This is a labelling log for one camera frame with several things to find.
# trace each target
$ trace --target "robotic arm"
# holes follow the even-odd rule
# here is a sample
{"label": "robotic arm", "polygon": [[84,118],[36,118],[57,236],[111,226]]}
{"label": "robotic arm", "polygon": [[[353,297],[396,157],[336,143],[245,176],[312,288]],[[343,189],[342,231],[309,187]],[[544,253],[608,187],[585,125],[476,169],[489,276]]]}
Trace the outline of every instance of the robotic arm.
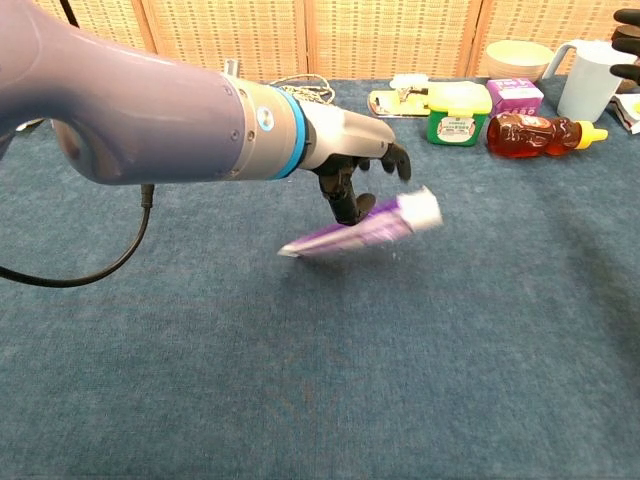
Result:
{"label": "robotic arm", "polygon": [[15,128],[51,118],[84,177],[110,185],[319,178],[337,222],[375,203],[351,176],[380,159],[407,181],[384,122],[95,37],[29,0],[0,0],[0,159]]}

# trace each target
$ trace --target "table surface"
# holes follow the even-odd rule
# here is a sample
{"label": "table surface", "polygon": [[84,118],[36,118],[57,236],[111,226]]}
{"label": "table surface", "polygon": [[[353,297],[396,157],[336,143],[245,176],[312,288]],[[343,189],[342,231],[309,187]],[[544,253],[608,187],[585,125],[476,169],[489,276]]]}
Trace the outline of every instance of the table surface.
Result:
{"label": "table surface", "polygon": [[[387,81],[333,85],[368,113]],[[438,229],[291,259],[332,220],[313,174],[165,185],[113,276],[0,282],[0,476],[637,477],[638,138],[606,112],[606,142],[512,161],[388,123],[413,179],[378,165],[357,191],[426,185]],[[55,277],[110,263],[140,216],[48,124],[11,145],[0,202],[0,263]]]}

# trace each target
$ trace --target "yellow cap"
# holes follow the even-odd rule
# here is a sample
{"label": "yellow cap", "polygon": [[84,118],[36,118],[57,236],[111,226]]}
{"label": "yellow cap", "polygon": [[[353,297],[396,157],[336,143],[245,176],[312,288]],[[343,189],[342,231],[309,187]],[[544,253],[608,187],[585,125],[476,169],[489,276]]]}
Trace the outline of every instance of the yellow cap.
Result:
{"label": "yellow cap", "polygon": [[589,148],[593,142],[600,142],[606,140],[609,136],[607,130],[601,128],[595,128],[591,122],[578,122],[582,127],[582,137],[580,143],[576,147],[576,150],[583,150]]}

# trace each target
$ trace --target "toothpaste tube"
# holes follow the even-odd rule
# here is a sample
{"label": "toothpaste tube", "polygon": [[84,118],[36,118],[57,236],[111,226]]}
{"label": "toothpaste tube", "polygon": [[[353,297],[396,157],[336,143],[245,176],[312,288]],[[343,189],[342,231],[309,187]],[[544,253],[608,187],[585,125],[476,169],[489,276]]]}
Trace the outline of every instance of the toothpaste tube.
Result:
{"label": "toothpaste tube", "polygon": [[389,242],[442,224],[436,197],[427,189],[398,195],[371,210],[357,225],[331,225],[285,245],[278,255],[312,256]]}

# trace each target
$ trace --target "black glove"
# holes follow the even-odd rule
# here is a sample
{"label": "black glove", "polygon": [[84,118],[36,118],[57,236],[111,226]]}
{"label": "black glove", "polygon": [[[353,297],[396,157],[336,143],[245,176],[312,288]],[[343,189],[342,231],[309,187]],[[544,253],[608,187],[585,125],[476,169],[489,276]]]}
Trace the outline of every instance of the black glove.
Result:
{"label": "black glove", "polygon": [[[640,9],[624,8],[616,11],[613,18],[620,23],[640,27]],[[619,52],[640,56],[640,38],[617,38],[613,41],[612,47]],[[640,66],[638,65],[613,65],[610,72],[616,77],[640,84]]]}

